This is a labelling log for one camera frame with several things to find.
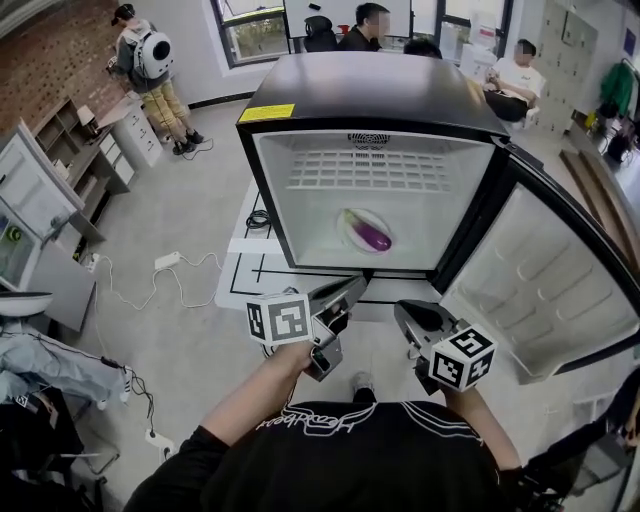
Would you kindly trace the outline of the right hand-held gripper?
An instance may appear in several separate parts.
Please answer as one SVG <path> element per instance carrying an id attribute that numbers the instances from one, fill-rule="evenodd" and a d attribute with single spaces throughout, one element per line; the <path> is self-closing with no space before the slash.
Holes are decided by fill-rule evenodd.
<path id="1" fill-rule="evenodd" d="M 415 300 L 407 302 L 407 309 L 404 300 L 398 301 L 394 318 L 409 344 L 407 357 L 420 353 L 414 372 L 429 395 L 442 387 L 464 392 L 489 374 L 498 343 L 479 324 L 457 319 L 438 304 Z M 417 338 L 413 320 L 420 328 Z"/>

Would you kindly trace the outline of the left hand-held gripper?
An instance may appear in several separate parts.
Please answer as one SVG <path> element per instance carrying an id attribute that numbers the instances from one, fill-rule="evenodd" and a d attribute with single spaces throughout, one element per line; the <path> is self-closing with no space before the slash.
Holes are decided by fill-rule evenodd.
<path id="1" fill-rule="evenodd" d="M 339 333 L 349 310 L 365 293 L 368 282 L 351 276 L 314 289 L 309 294 L 259 296 L 246 303 L 250 338 L 271 355 L 276 348 L 299 342 L 312 344 L 306 372 L 320 382 L 343 360 Z"/>

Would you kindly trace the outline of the white plate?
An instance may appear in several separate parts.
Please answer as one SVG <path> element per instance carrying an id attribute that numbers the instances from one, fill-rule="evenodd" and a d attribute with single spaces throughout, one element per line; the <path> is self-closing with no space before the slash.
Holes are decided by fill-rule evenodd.
<path id="1" fill-rule="evenodd" d="M 345 209 L 352 210 L 354 213 L 358 214 L 359 216 L 361 216 L 365 220 L 369 221 L 371 224 L 375 225 L 381 231 L 383 231 L 392 241 L 391 248 L 393 247 L 393 236 L 392 236 L 390 228 L 385 223 L 385 221 L 380 216 L 375 214 L 374 212 L 369 211 L 367 209 L 361 209 L 361 208 L 344 208 L 344 209 L 342 209 L 340 211 L 340 213 L 338 214 L 338 217 L 336 219 L 336 232 L 340 235 L 343 243 L 346 246 L 350 247 L 354 251 L 359 252 L 359 253 L 361 253 L 363 255 L 372 255 L 372 256 L 381 256 L 383 254 L 388 253 L 391 250 L 391 248 L 390 248 L 388 251 L 381 252 L 381 253 L 375 253 L 375 252 L 371 251 L 352 232 L 350 227 L 345 223 L 344 218 L 343 218 L 343 212 L 344 212 Z"/>

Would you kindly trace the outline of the purple eggplant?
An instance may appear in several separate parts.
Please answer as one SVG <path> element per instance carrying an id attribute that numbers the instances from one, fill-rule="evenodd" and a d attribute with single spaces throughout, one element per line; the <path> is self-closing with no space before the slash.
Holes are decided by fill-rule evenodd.
<path id="1" fill-rule="evenodd" d="M 392 246 L 391 239 L 375 225 L 365 220 L 352 210 L 345 209 L 343 212 L 345 223 L 352 232 L 373 252 L 381 253 L 388 251 Z"/>

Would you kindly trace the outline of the black mini fridge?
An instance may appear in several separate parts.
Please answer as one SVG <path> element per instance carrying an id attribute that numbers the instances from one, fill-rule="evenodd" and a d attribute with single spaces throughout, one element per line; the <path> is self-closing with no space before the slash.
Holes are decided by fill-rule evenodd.
<path id="1" fill-rule="evenodd" d="M 630 261 L 455 66 L 287 55 L 236 128 L 289 268 L 362 275 L 360 300 L 375 309 L 438 304 L 482 326 L 527 383 L 640 345 Z M 380 216 L 391 250 L 346 246 L 344 208 Z"/>

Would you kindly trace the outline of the person's left forearm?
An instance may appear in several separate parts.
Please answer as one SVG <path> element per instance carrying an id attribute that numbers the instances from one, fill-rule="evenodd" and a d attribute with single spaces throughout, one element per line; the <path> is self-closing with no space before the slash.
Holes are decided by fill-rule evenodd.
<path id="1" fill-rule="evenodd" d="M 235 444 L 287 404 L 311 363 L 312 347 L 311 342 L 279 346 L 204 417 L 201 426 L 227 446 Z"/>

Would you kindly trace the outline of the person's right forearm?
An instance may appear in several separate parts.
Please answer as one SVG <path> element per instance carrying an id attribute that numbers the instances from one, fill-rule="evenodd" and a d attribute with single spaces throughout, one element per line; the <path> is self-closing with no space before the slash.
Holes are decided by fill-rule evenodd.
<path id="1" fill-rule="evenodd" d="M 521 467 L 513 442 L 476 388 L 469 388 L 464 392 L 448 387 L 442 387 L 441 390 L 447 407 L 461 416 L 483 438 L 501 471 Z"/>

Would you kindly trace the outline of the person's black printed t-shirt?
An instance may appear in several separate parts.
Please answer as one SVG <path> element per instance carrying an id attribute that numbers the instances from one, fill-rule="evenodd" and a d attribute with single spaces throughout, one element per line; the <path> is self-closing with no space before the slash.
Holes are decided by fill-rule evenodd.
<path id="1" fill-rule="evenodd" d="M 123 512 L 512 512 L 484 439 L 426 401 L 286 406 L 227 445 L 196 429 Z"/>

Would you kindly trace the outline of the white desk with drawers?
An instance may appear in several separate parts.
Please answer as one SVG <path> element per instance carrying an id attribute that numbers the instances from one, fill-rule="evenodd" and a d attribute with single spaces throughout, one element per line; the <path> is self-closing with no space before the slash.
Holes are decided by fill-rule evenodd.
<path id="1" fill-rule="evenodd" d="M 135 171 L 153 168 L 162 155 L 156 136 L 137 95 L 125 96 L 99 121 L 100 128 L 110 128 Z"/>

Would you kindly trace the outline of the black office chair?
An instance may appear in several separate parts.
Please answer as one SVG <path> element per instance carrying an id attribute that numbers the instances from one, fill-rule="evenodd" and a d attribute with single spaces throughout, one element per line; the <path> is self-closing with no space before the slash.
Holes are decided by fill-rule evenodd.
<path id="1" fill-rule="evenodd" d="M 338 43 L 333 31 L 332 22 L 325 16 L 315 15 L 305 19 L 303 44 L 305 50 L 311 52 L 336 51 Z"/>

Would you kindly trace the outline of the white cardboard box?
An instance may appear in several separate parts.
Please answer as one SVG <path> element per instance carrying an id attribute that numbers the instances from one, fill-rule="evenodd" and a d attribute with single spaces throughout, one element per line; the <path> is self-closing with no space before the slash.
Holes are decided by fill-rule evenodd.
<path id="1" fill-rule="evenodd" d="M 467 43 L 462 47 L 459 69 L 466 78 L 483 85 L 496 62 L 496 55 L 488 48 Z"/>

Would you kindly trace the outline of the black-framed window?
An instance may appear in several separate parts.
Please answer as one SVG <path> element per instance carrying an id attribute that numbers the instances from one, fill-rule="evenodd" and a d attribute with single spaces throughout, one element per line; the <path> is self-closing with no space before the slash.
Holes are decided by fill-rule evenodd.
<path id="1" fill-rule="evenodd" d="M 283 0 L 210 0 L 227 62 L 231 67 L 267 63 L 305 50 L 303 39 L 289 36 Z M 382 48 L 399 52 L 409 39 L 429 38 L 444 57 L 460 62 L 462 47 L 471 42 L 475 16 L 495 24 L 490 49 L 502 57 L 507 46 L 514 0 L 412 0 L 413 34 L 386 35 Z M 340 40 L 352 26 L 333 27 Z"/>

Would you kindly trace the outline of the whiteboard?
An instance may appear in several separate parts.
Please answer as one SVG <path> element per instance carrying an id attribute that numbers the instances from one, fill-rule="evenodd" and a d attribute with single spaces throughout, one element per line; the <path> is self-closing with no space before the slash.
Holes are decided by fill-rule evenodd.
<path id="1" fill-rule="evenodd" d="M 306 35 L 305 20 L 320 15 L 328 18 L 334 28 L 352 26 L 356 22 L 356 8 L 365 2 L 377 3 L 390 11 L 387 34 L 409 37 L 413 34 L 412 0 L 283 0 L 289 36 Z"/>

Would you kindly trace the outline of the grey lockers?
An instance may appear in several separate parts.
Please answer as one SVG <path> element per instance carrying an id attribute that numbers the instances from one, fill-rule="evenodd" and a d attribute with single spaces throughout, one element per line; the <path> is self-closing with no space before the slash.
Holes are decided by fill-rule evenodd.
<path id="1" fill-rule="evenodd" d="M 590 70 L 598 31 L 556 0 L 546 0 L 534 65 L 545 79 L 538 131 L 559 138 L 572 121 Z"/>

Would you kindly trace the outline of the grey desk hutch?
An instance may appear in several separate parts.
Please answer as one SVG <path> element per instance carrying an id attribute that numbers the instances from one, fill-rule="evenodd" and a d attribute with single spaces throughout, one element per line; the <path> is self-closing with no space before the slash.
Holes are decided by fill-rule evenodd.
<path id="1" fill-rule="evenodd" d="M 65 167 L 64 180 L 83 202 L 99 192 L 119 195 L 130 191 L 116 170 L 124 156 L 107 156 L 115 148 L 111 129 L 99 128 L 92 135 L 81 125 L 69 97 L 63 98 L 32 132 L 51 162 L 60 161 Z"/>

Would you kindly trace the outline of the white round-window backpack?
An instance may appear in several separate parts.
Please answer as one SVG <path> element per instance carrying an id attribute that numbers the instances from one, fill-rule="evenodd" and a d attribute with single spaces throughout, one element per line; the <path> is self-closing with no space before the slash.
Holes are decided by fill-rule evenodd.
<path id="1" fill-rule="evenodd" d="M 151 29 L 133 34 L 134 69 L 145 79 L 164 75 L 174 62 L 171 40 L 164 33 Z"/>

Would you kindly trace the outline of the green jacket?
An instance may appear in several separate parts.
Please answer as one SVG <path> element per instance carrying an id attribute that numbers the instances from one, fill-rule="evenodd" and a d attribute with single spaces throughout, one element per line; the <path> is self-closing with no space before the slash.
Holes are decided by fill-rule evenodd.
<path id="1" fill-rule="evenodd" d="M 605 76 L 600 87 L 600 112 L 605 118 L 625 115 L 631 101 L 634 73 L 624 62 L 615 64 Z"/>

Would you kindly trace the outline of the clothes rack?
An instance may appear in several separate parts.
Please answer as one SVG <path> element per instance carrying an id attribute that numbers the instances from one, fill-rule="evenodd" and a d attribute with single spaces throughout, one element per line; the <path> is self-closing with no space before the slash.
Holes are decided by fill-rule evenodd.
<path id="1" fill-rule="evenodd" d="M 606 119 L 633 120 L 640 99 L 640 72 L 626 58 L 614 64 L 600 86 L 599 112 Z"/>

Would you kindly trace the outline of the white display fridge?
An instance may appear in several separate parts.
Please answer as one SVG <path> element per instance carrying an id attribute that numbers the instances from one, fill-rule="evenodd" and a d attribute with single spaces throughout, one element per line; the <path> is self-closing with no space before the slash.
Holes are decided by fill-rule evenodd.
<path id="1" fill-rule="evenodd" d="M 83 205 L 24 121 L 0 136 L 0 288 L 52 294 L 44 314 L 75 332 L 95 277 L 63 243 Z"/>

